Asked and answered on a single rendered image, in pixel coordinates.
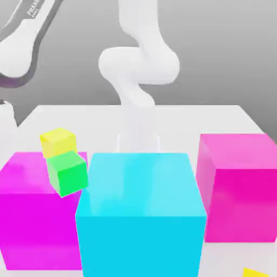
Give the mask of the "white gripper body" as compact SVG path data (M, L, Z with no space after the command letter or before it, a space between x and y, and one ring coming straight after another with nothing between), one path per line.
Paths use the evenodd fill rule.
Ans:
M0 101L0 130L17 130L14 108L8 101Z

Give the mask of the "small green cube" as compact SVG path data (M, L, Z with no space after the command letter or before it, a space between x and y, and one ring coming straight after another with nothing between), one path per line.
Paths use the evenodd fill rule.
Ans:
M87 163L75 151L46 159L49 181L60 197L88 186Z

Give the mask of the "small yellow cube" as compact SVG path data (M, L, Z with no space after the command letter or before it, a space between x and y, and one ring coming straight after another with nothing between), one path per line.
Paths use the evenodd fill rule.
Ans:
M72 132L57 128L40 135L42 153L48 159L69 151L77 152L76 136Z
M242 277L269 277L269 275L253 269L244 268Z

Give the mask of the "large pink box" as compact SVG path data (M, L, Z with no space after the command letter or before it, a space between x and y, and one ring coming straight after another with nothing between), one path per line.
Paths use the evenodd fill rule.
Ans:
M266 134L202 134L196 181L205 242L275 242L277 144Z

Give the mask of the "large magenta box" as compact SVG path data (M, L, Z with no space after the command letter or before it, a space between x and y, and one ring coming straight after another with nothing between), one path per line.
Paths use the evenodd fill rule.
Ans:
M60 197L40 152L16 152L0 170L0 251L8 270L80 270L75 213L81 192Z

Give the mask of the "large cyan box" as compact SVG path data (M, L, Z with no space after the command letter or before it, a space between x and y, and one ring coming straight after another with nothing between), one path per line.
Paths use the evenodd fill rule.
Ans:
M206 212L185 153L95 153L75 215L83 277L198 277Z

